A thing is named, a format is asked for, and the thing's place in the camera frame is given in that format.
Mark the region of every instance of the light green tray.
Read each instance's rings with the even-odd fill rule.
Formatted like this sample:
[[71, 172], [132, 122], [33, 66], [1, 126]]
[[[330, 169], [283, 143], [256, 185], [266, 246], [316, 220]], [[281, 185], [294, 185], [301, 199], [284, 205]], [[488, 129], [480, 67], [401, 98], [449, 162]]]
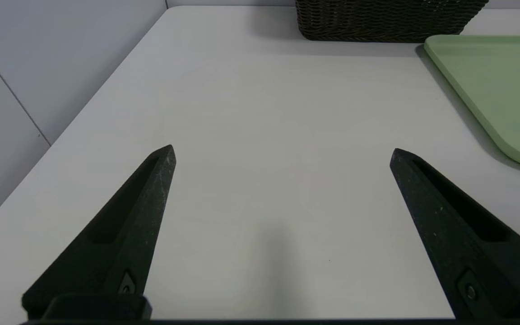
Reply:
[[425, 50], [495, 144], [520, 163], [520, 37], [437, 35]]

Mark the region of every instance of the white table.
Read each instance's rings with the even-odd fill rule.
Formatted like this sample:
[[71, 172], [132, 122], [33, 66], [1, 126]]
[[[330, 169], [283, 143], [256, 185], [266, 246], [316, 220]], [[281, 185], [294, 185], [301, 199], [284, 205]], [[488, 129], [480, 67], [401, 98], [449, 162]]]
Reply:
[[[467, 27], [512, 30], [520, 10]], [[1, 206], [0, 324], [25, 319], [21, 294], [166, 144], [178, 164], [145, 291], [154, 318], [453, 317], [392, 150], [518, 233], [520, 166], [419, 55], [306, 41], [293, 8], [168, 10]]]

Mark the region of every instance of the dark brown wicker basket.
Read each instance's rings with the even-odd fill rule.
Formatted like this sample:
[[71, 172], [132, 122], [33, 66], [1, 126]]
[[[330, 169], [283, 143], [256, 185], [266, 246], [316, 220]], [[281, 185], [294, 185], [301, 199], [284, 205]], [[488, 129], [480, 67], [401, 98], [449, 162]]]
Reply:
[[458, 34], [488, 0], [296, 0], [298, 26], [318, 41], [422, 43]]

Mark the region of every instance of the screw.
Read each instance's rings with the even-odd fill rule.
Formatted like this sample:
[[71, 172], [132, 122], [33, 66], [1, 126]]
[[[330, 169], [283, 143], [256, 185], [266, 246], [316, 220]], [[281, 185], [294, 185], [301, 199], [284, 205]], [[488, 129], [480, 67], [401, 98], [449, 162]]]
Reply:
[[470, 300], [477, 300], [477, 290], [471, 284], [467, 284], [466, 294]]

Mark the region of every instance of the table surface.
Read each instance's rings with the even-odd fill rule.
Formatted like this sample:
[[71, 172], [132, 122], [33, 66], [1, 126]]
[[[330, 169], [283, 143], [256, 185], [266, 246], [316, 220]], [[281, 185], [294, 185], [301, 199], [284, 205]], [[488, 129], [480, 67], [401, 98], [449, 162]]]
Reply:
[[[466, 33], [520, 33], [520, 10]], [[394, 148], [520, 233], [520, 165], [419, 45], [306, 41], [294, 8], [172, 8], [1, 206], [0, 324], [25, 320], [21, 294], [166, 144], [153, 318], [453, 317]]]

